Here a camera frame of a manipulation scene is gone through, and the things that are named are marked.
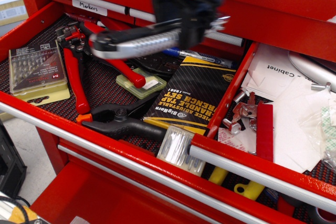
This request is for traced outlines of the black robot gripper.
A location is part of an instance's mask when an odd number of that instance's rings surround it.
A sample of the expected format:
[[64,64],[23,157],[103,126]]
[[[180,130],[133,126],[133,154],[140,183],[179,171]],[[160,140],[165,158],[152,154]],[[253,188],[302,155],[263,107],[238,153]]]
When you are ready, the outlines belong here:
[[223,0],[152,0],[156,22],[181,19],[178,47],[190,49],[202,42]]

